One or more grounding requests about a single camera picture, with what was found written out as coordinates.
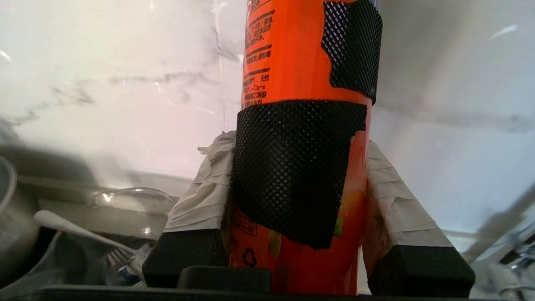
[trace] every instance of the white handle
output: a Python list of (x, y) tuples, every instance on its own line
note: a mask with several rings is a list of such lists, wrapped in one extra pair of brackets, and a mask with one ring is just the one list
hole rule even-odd
[(94, 240), (97, 240), (101, 243), (108, 244), (110, 246), (114, 246), (120, 249), (125, 250), (126, 252), (129, 252), (130, 254), (134, 254), (135, 250), (127, 247), (123, 244), (120, 244), (118, 242), (115, 242), (111, 239), (107, 239), (105, 237), (102, 237), (100, 235), (94, 234), (91, 231), (88, 231), (80, 226), (77, 226), (70, 221), (64, 219), (63, 217), (52, 213), (48, 210), (39, 210), (34, 214), (34, 220), (39, 223), (43, 227), (56, 229), (63, 232), (68, 232), (71, 234), (76, 234), (79, 236), (88, 237)]

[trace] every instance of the white marble wall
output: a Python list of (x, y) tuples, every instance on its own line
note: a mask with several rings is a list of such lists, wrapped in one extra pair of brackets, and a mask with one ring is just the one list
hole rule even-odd
[[(31, 175), (180, 194), (235, 128), (245, 2), (0, 1), (0, 144)], [(381, 9), (372, 139), (445, 229), (533, 218), (535, 2)]]

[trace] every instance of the stainless steel pot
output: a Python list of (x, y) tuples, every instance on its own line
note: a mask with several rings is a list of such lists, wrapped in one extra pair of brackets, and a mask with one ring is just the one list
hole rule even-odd
[(17, 185), (13, 165), (0, 157), (0, 288), (15, 280), (37, 241), (38, 210), (37, 200)]

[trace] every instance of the recycling symbol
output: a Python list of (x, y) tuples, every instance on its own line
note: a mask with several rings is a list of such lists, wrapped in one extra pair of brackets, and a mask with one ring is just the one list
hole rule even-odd
[(255, 251), (251, 248), (246, 248), (245, 252), (242, 255), (243, 258), (243, 264), (250, 268), (254, 268), (256, 266), (256, 257), (255, 257)]

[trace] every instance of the marble surface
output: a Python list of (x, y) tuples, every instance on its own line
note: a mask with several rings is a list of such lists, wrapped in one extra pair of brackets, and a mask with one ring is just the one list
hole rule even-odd
[[(31, 176), (180, 195), (197, 147), (235, 128), (245, 9), (1, 1), (0, 145)], [(535, 3), (383, 0), (381, 13), (371, 138), (442, 228), (492, 241), (533, 220)]]

